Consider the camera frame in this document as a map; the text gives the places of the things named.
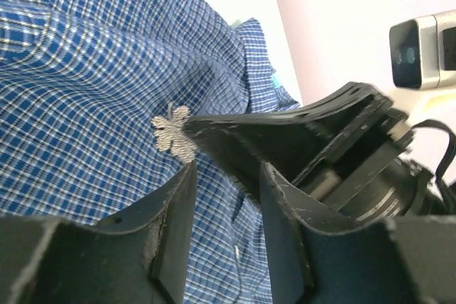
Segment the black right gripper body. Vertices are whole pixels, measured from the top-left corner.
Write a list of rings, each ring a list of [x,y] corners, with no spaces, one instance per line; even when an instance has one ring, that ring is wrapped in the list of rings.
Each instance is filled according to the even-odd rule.
[[[413,139],[408,116],[390,108],[343,154],[335,152],[305,169],[293,185],[359,224],[389,216],[443,215],[445,205],[429,187],[432,173],[399,156]]]

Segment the blue checked shirt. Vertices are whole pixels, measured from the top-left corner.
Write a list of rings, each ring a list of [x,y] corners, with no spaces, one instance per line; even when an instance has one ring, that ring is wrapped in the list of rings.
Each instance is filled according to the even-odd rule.
[[[94,224],[182,169],[162,124],[298,105],[205,0],[1,0],[1,215]]]

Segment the silver leaf brooch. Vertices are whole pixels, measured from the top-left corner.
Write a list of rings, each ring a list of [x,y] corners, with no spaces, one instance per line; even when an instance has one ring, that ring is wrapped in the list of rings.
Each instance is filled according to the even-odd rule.
[[[195,159],[197,146],[183,132],[183,126],[190,118],[190,109],[168,103],[166,115],[157,115],[151,119],[155,128],[156,148],[160,152],[169,152],[184,163]]]

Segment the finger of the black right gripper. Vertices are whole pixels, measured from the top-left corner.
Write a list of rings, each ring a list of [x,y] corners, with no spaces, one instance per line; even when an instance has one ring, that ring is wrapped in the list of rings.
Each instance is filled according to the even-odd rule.
[[[327,169],[345,179],[387,140],[376,127],[392,101],[372,85],[350,82],[295,110],[188,119],[183,131],[260,203],[259,173],[272,164],[295,186]]]

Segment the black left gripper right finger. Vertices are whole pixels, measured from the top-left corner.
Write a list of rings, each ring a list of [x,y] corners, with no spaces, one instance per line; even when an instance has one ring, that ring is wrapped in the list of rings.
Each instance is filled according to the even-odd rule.
[[[290,184],[259,176],[275,303],[453,303],[455,218],[399,216],[358,225]]]

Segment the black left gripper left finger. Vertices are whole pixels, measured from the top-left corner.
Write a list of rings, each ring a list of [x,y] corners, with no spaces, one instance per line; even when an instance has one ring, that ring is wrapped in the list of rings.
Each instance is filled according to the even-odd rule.
[[[196,192],[189,163],[94,226],[57,216],[3,218],[1,301],[181,303]]]

